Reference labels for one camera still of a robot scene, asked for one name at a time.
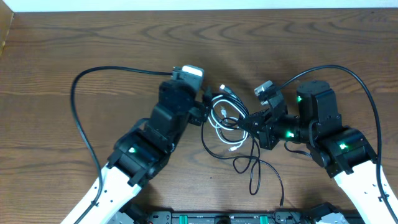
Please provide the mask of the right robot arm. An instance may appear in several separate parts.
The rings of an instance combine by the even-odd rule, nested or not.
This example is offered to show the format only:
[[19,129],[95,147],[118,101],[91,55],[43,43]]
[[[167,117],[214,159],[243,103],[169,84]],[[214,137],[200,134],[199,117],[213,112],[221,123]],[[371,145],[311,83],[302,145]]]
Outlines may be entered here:
[[379,187],[397,209],[397,198],[384,174],[376,174],[377,155],[364,134],[342,124],[335,92],[324,81],[312,81],[297,88],[299,114],[289,114],[277,86],[268,81],[254,90],[269,108],[238,120],[239,128],[259,140],[263,149],[279,141],[305,144],[312,159],[352,201],[365,223],[394,223]]

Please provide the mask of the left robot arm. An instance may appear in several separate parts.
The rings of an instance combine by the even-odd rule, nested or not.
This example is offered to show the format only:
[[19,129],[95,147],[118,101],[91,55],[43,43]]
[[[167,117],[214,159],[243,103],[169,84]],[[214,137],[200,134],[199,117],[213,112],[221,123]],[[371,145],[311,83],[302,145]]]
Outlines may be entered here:
[[197,101],[199,90],[189,81],[163,82],[151,116],[116,141],[98,178],[63,222],[108,223],[136,197],[167,165],[187,125],[206,121],[212,92],[207,89]]

